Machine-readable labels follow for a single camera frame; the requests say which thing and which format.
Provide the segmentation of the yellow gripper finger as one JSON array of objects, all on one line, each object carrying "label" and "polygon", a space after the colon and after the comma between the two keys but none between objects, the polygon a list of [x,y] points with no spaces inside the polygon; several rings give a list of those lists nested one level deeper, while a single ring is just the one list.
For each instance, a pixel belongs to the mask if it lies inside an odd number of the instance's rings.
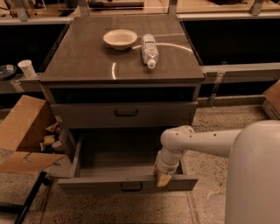
[{"label": "yellow gripper finger", "polygon": [[157,178],[157,187],[163,187],[166,186],[171,178],[172,175],[169,173],[162,173],[156,164],[154,164],[154,176]]}]

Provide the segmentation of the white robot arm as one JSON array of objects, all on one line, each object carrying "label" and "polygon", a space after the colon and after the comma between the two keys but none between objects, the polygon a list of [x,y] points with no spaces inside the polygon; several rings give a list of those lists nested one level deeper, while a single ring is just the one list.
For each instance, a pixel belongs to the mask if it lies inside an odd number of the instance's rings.
[{"label": "white robot arm", "polygon": [[155,161],[157,184],[166,186],[187,151],[228,159],[225,224],[280,224],[280,121],[244,129],[165,130]]}]

